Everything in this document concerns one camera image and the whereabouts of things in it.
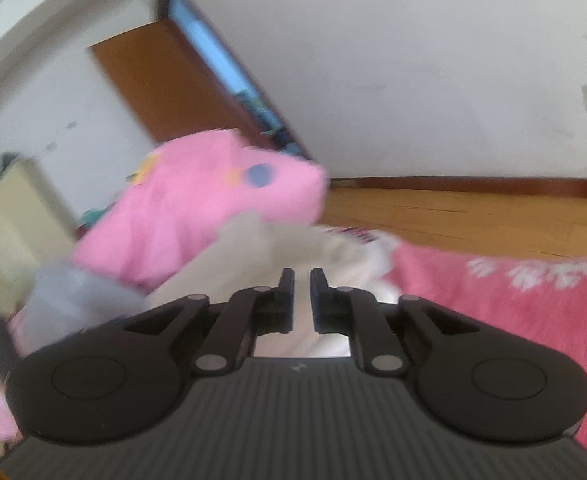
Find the beige zip hoodie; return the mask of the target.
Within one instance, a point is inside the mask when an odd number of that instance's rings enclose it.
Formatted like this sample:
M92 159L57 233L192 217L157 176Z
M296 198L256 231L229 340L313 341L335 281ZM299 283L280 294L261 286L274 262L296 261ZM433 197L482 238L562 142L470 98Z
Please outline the beige zip hoodie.
M200 292L211 302L225 302L237 290L275 286L285 268L295 271L293 330L257 339L254 354L273 358L348 356L342 335L315 332L309 276L324 270L333 287L365 289L381 302L394 304L400 289L387 281L397 239L387 233L345 226L297 226L267 222L246 212L228 221L216 240L183 266L146 301L154 308Z

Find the cream wardrobe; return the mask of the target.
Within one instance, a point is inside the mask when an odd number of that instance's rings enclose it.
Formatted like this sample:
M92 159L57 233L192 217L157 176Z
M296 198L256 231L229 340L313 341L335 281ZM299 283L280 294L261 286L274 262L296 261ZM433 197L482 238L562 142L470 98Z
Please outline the cream wardrobe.
M41 266L68 257L77 222L34 162L17 158L0 177L0 314L28 299Z

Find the pink grey floral duvet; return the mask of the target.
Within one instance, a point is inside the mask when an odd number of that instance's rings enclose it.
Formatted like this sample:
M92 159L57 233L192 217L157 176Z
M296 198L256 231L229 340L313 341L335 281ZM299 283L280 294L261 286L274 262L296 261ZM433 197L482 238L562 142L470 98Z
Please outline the pink grey floral duvet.
M183 136L151 152L70 255L41 266L10 322L23 356L84 328L143 311L143 297L194 260L239 214L310 226L327 174L255 148L234 130Z

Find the brown wooden door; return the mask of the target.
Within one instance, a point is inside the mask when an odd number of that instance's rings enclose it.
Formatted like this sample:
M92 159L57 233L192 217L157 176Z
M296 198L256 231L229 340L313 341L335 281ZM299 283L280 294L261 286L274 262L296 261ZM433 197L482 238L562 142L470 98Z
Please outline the brown wooden door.
M102 40L92 55L156 142L236 129L258 148L311 155L190 0L155 0L156 20Z

